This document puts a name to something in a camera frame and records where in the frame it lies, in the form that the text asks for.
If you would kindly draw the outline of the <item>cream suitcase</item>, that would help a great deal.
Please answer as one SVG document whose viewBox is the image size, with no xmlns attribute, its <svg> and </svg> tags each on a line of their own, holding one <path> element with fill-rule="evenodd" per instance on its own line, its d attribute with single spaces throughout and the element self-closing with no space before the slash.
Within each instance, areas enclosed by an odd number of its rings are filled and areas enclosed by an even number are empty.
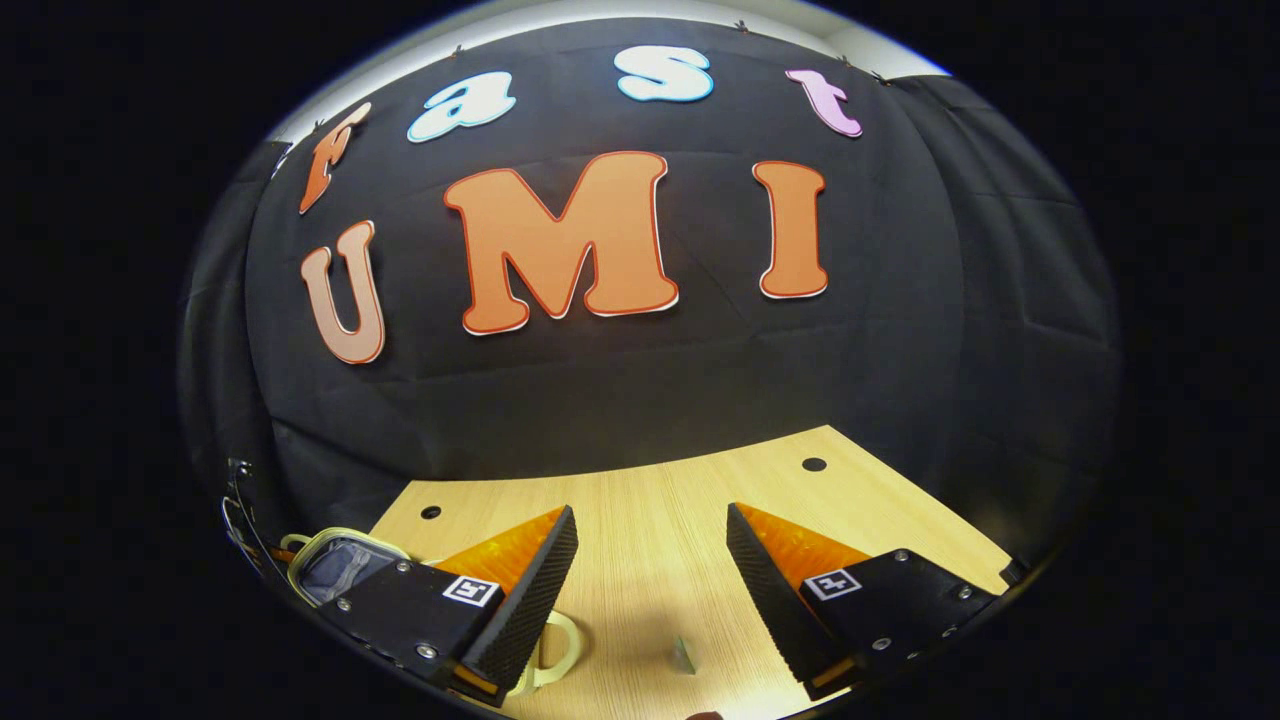
<svg viewBox="0 0 1280 720">
<path fill-rule="evenodd" d="M 406 551 L 371 536 L 332 528 L 312 538 L 300 539 L 300 551 L 287 577 L 294 592 L 317 611 L 319 603 L 328 600 L 330 592 L 349 585 L 353 571 L 371 571 L 376 561 L 385 562 L 393 553 L 412 559 Z M 558 682 L 577 665 L 584 650 L 585 639 L 575 620 L 554 607 L 532 660 L 506 700 Z"/>
</svg>

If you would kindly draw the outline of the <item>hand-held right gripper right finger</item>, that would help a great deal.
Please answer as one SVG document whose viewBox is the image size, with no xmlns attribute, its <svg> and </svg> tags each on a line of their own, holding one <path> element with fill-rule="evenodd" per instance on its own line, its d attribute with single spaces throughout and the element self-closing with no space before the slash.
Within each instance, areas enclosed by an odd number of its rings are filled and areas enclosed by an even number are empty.
<svg viewBox="0 0 1280 720">
<path fill-rule="evenodd" d="M 774 647 L 814 701 L 906 670 L 997 600 L 914 550 L 864 553 L 745 503 L 727 507 L 726 543 Z"/>
</svg>

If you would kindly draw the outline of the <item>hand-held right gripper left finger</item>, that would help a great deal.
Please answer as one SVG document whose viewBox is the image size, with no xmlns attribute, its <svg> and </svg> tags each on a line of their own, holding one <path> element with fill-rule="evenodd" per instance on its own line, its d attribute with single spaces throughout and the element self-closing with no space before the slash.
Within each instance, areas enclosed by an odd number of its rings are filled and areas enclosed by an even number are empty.
<svg viewBox="0 0 1280 720">
<path fill-rule="evenodd" d="M 393 553 L 353 571 L 317 612 L 413 680 L 499 708 L 535 655 L 577 547 L 563 505 L 435 564 Z"/>
</svg>

